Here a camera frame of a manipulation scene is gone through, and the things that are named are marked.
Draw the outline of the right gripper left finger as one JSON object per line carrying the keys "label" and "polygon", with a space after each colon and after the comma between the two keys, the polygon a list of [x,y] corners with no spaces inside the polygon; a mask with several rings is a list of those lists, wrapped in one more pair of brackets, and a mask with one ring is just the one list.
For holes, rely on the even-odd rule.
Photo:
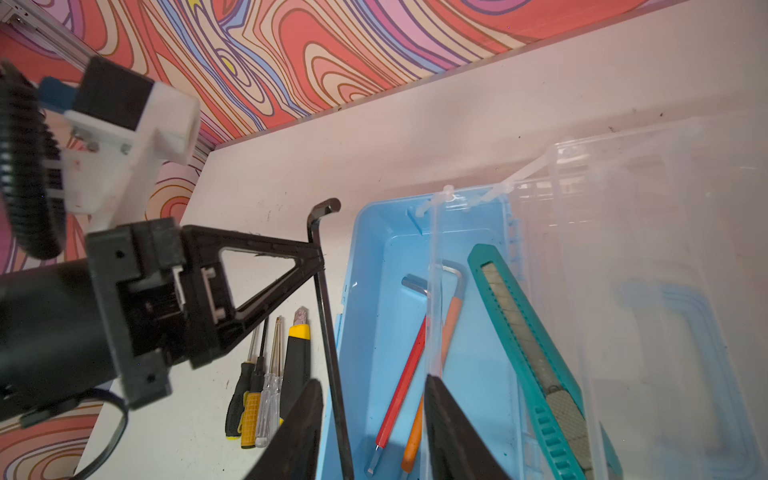
{"label": "right gripper left finger", "polygon": [[323,410],[321,384],[311,379],[245,479],[313,480],[317,472]]}

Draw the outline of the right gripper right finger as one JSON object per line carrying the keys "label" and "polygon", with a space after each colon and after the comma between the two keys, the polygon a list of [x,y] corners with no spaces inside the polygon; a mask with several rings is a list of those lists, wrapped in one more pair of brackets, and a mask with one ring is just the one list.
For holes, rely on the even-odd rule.
{"label": "right gripper right finger", "polygon": [[510,479],[438,376],[426,377],[424,414],[434,479]]}

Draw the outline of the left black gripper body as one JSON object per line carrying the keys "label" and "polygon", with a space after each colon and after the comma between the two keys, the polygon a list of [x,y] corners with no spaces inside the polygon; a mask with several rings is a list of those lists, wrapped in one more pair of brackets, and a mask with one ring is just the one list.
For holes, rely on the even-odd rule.
{"label": "left black gripper body", "polygon": [[97,306],[129,408],[169,396],[174,365],[199,368],[231,349],[234,310],[218,257],[231,238],[170,219],[87,235]]}

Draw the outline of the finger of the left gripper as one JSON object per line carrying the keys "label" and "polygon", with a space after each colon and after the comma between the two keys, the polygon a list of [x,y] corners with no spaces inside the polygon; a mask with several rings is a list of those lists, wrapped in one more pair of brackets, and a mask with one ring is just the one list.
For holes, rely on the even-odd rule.
{"label": "finger of the left gripper", "polygon": [[187,225],[180,273],[189,354],[227,354],[323,266],[312,243]]}

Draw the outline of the clear handled screwdriver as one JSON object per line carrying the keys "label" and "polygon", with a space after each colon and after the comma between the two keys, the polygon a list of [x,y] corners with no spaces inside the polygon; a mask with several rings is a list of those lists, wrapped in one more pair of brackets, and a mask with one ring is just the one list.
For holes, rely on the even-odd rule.
{"label": "clear handled screwdriver", "polygon": [[278,316],[275,321],[274,337],[269,368],[265,374],[258,414],[255,446],[265,448],[280,426],[280,395],[283,379],[283,327],[285,318]]}

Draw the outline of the black yellow screwdriver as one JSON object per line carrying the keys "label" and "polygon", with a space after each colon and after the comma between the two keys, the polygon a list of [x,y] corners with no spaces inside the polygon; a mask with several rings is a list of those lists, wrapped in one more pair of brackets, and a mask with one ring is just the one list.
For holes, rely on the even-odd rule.
{"label": "black yellow screwdriver", "polygon": [[240,364],[240,374],[230,399],[225,418],[225,435],[228,439],[239,438],[242,434],[245,402],[247,395],[250,392],[252,377],[256,370],[258,357],[256,344],[258,339],[259,333],[255,331],[251,335],[248,357],[245,362]]}

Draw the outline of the yellow black utility knife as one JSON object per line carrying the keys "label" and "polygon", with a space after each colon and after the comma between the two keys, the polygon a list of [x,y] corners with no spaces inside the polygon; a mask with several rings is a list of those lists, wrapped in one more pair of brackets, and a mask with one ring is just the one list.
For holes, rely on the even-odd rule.
{"label": "yellow black utility knife", "polygon": [[280,417],[282,420],[288,417],[310,377],[311,329],[309,310],[302,306],[296,310],[293,325],[288,334],[280,400]]}

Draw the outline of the teal utility knife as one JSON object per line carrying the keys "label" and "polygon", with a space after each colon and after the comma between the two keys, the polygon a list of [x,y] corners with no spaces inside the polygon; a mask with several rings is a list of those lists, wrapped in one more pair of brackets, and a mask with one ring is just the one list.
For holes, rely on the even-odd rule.
{"label": "teal utility knife", "polygon": [[596,479],[581,388],[536,310],[497,247],[475,245],[468,265],[553,477]]}

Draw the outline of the blue plastic tool box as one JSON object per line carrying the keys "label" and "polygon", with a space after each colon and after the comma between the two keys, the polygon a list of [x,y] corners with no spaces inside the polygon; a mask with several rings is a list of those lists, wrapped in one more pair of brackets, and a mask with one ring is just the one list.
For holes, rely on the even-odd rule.
{"label": "blue plastic tool box", "polygon": [[506,253],[509,202],[462,190],[432,208],[424,196],[365,206],[352,235],[336,342],[358,479],[401,479],[426,372],[443,381],[513,479],[539,479],[516,375],[469,269],[479,244]]}

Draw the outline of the black hex key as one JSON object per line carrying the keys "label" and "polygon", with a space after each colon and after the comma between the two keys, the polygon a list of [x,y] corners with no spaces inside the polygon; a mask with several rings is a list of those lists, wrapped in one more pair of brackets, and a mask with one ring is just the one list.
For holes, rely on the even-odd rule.
{"label": "black hex key", "polygon": [[342,392],[342,383],[338,365],[337,349],[334,337],[334,325],[330,308],[329,292],[326,279],[325,256],[320,240],[320,222],[327,215],[338,213],[341,202],[338,198],[330,198],[315,205],[307,218],[307,233],[309,242],[315,247],[319,258],[319,269],[314,275],[315,291],[321,324],[325,363],[328,374],[330,398],[332,405],[337,445],[341,465],[342,478],[353,480],[354,463],[347,430],[347,421]]}

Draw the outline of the red handled hex key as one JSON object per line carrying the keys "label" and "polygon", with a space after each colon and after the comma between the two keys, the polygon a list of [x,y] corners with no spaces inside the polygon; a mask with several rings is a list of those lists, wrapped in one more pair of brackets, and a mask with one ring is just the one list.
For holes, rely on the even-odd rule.
{"label": "red handled hex key", "polygon": [[[414,335],[414,342],[410,349],[407,360],[404,364],[402,373],[398,380],[397,386],[392,395],[392,399],[387,408],[387,411],[382,420],[381,426],[375,439],[375,447],[371,455],[371,459],[366,467],[365,473],[371,478],[375,475],[376,469],[383,456],[388,442],[391,438],[394,427],[399,419],[403,404],[409,393],[412,381],[414,379],[417,367],[421,360],[422,354],[425,349],[426,342],[426,318],[423,318],[418,332]],[[400,479],[407,479],[410,472],[413,470],[415,462],[415,455],[418,451],[417,439],[420,436],[420,422],[421,422],[421,409],[422,401],[417,408],[416,414],[412,421],[412,426],[407,437],[405,449],[403,451],[403,457],[401,462],[401,474]]]}

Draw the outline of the clear tool box lid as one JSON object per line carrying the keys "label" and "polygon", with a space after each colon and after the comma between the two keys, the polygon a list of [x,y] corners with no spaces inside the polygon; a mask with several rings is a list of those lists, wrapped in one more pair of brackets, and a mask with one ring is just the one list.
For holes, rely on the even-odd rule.
{"label": "clear tool box lid", "polygon": [[564,141],[501,253],[578,382],[596,479],[767,475],[767,112]]}

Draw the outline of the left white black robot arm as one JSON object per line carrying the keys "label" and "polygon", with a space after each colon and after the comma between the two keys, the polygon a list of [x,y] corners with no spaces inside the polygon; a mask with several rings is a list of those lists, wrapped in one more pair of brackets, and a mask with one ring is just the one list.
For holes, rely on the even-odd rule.
{"label": "left white black robot arm", "polygon": [[[89,235],[83,260],[5,275],[2,418],[30,426],[85,400],[132,410],[169,396],[174,365],[226,356],[322,271],[319,219],[307,227],[302,242],[143,221]],[[228,250],[291,267],[236,305]]]}

